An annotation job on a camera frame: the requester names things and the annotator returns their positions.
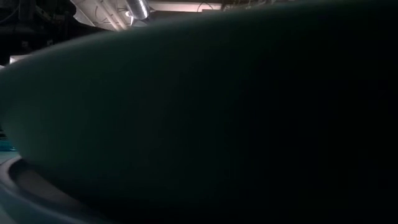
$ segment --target curved edge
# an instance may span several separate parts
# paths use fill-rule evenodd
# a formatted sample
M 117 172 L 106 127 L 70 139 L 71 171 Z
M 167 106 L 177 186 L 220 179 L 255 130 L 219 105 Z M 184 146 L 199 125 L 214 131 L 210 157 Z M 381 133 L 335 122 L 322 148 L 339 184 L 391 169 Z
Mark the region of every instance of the curved edge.
M 7 201 L 4 204 L 4 209 L 10 216 L 18 221 L 18 219 L 29 220 L 30 223 L 35 223 L 33 220 L 40 220 L 41 218 L 48 219 L 51 223 L 62 224 L 110 224 L 110 222 L 102 221 L 96 217 L 88 215 L 81 215 L 76 212 L 67 211 L 50 202 L 44 202 L 41 198 L 29 193 L 20 188 L 12 179 L 10 171 L 13 166 L 23 162 L 21 156 L 9 159 L 0 166 L 0 200 Z M 7 205 L 10 207 L 17 207 L 18 212 L 13 214 L 12 211 L 7 210 Z

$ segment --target dark green surface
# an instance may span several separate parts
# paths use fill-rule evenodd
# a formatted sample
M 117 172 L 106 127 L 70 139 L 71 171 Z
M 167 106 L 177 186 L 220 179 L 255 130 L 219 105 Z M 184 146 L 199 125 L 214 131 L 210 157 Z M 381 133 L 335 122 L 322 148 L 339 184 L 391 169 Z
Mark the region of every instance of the dark green surface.
M 397 9 L 297 3 L 55 46 L 1 71 L 1 125 L 119 220 L 396 208 Z

